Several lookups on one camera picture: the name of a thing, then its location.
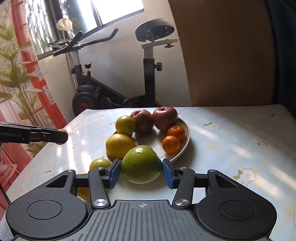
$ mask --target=white wall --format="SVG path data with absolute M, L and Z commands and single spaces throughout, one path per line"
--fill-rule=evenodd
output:
M 114 28 L 118 28 L 112 40 L 79 50 L 83 68 L 84 63 L 92 63 L 92 77 L 128 97 L 145 94 L 143 42 L 136 39 L 136 27 L 155 18 L 167 18 L 175 25 L 167 0 L 142 1 L 144 13 L 103 28 L 82 42 L 109 36 Z M 178 38 L 177 30 L 168 38 Z M 164 106 L 191 106 L 180 43 L 175 43 L 173 48 L 154 47 L 154 58 L 155 62 L 163 63 L 163 70 L 156 71 L 157 101 Z
M 72 98 L 76 91 L 66 55 L 46 57 L 39 60 L 39 65 L 52 97 L 67 122 L 70 122 L 75 117 L 72 110 Z

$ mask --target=white plate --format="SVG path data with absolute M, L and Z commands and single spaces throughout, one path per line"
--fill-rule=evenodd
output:
M 184 120 L 178 118 L 176 125 L 183 127 L 183 129 L 185 131 L 185 138 L 180 143 L 179 151 L 174 154 L 165 153 L 165 151 L 162 148 L 162 141 L 166 137 L 166 134 L 162 133 L 155 126 L 153 127 L 153 130 L 150 134 L 145 135 L 145 136 L 139 136 L 136 133 L 133 133 L 132 138 L 135 140 L 136 146 L 140 146 L 140 145 L 150 146 L 156 152 L 156 154 L 158 155 L 158 157 L 161 160 L 163 160 L 164 158 L 167 158 L 170 160 L 170 162 L 174 162 L 185 151 L 185 149 L 188 146 L 189 139 L 190 139 L 190 129 L 189 129 L 189 126 L 187 125 L 187 123 Z M 106 156 L 110 162 L 113 162 L 115 160 L 115 158 L 110 157 L 107 154 L 107 152 L 106 152 Z

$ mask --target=sheer curtain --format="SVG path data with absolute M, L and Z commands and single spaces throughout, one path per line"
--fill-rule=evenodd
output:
M 0 4 L 0 121 L 58 129 L 67 124 L 40 70 L 23 0 Z M 0 183 L 5 190 L 45 144 L 3 144 Z M 1 195 L 1 217 L 6 208 Z

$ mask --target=red apple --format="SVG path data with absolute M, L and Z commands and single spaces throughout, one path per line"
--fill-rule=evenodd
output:
M 135 110 L 131 117 L 136 123 L 135 133 L 139 135 L 146 135 L 153 129 L 152 115 L 148 110 Z
M 171 126 L 176 124 L 178 113 L 173 107 L 159 107 L 154 110 L 152 117 L 156 128 L 166 133 Z

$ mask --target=adjustment knob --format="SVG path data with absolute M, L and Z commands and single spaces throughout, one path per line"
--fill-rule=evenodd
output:
M 91 63 L 86 63 L 86 64 L 84 64 L 84 67 L 85 67 L 86 69 L 90 69 L 90 68 L 91 68 Z
M 156 70 L 157 71 L 162 71 L 163 70 L 163 64 L 161 62 L 156 64 Z

